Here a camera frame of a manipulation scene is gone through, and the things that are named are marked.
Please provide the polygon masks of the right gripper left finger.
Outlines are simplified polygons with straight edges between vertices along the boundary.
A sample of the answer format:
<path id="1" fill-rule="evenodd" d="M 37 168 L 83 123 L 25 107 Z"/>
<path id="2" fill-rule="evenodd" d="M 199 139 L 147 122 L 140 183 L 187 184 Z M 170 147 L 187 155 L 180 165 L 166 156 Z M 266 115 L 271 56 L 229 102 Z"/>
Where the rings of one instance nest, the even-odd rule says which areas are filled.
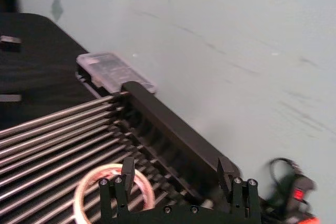
<path id="1" fill-rule="evenodd" d="M 134 158 L 125 158 L 120 167 L 110 164 L 102 174 L 99 179 L 101 211 L 111 212 L 111 200 L 115 199 L 118 212 L 129 212 L 128 199 L 135 178 Z"/>

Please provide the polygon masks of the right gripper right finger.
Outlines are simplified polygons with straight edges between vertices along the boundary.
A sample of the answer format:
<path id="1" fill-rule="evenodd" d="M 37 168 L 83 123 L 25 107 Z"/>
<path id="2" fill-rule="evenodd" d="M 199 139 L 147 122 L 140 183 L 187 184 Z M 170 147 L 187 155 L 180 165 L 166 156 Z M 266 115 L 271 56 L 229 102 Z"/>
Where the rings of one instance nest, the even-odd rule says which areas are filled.
<path id="1" fill-rule="evenodd" d="M 226 157 L 218 158 L 217 177 L 232 218 L 260 217 L 258 183 L 254 179 L 244 181 L 235 176 L 233 165 Z"/>

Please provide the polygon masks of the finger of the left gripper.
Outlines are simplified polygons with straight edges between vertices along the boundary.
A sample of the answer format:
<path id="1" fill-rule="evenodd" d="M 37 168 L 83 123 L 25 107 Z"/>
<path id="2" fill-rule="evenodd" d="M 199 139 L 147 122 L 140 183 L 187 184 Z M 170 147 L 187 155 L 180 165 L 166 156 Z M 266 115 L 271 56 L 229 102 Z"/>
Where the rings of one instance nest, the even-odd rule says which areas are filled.
<path id="1" fill-rule="evenodd" d="M 1 94 L 0 102 L 20 102 L 22 96 L 20 94 Z"/>
<path id="2" fill-rule="evenodd" d="M 1 35 L 2 51 L 20 51 L 22 41 L 20 38 Z"/>

